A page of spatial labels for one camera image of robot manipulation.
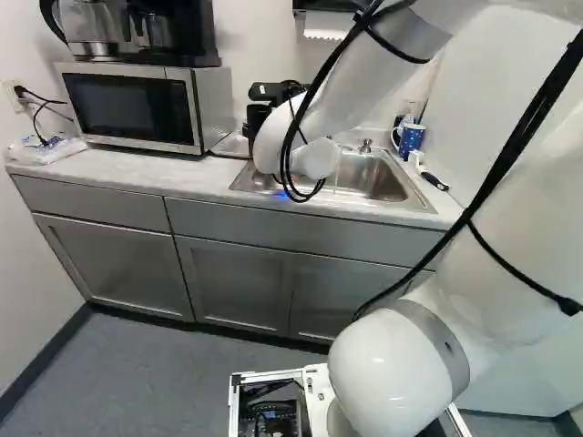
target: gray carpet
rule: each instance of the gray carpet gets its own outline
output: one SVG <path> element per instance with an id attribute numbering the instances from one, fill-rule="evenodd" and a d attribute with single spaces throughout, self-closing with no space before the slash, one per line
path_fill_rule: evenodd
<path id="1" fill-rule="evenodd" d="M 0 427 L 0 437 L 227 437 L 235 371 L 322 355 L 94 315 Z M 548 422 L 468 416 L 475 437 L 556 437 Z"/>

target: cabinet door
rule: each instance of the cabinet door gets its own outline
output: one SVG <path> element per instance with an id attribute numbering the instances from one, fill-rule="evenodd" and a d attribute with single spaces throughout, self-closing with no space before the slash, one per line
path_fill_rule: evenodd
<path id="1" fill-rule="evenodd" d="M 193 320 L 170 235 L 41 214 L 34 217 L 87 300 Z"/>
<path id="2" fill-rule="evenodd" d="M 176 240 L 198 321 L 287 334 L 289 255 L 206 239 Z"/>
<path id="3" fill-rule="evenodd" d="M 408 270 L 347 259 L 294 255 L 291 334 L 306 340 L 332 341 L 350 324 L 360 305 L 393 285 Z M 377 307 L 396 300 L 406 290 L 403 287 Z"/>

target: faucet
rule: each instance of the faucet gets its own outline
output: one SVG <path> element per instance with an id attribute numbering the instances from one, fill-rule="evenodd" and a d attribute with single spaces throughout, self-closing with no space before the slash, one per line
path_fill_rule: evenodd
<path id="1" fill-rule="evenodd" d="M 371 153 L 371 144 L 373 141 L 370 138 L 365 138 L 363 140 L 363 145 L 359 147 L 358 153 Z"/>

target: paper towel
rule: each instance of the paper towel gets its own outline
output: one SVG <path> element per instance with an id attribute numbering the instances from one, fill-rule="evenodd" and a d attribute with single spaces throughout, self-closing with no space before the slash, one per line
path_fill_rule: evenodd
<path id="1" fill-rule="evenodd" d="M 303 35 L 310 39 L 340 42 L 354 25 L 353 16 L 344 12 L 307 11 Z"/>

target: plastic bag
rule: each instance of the plastic bag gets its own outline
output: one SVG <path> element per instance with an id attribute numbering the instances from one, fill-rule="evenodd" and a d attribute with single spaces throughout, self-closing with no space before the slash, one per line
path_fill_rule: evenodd
<path id="1" fill-rule="evenodd" d="M 68 137 L 64 132 L 52 136 L 44 146 L 36 135 L 22 138 L 8 146 L 5 157 L 27 166 L 45 166 L 88 149 L 79 137 Z"/>

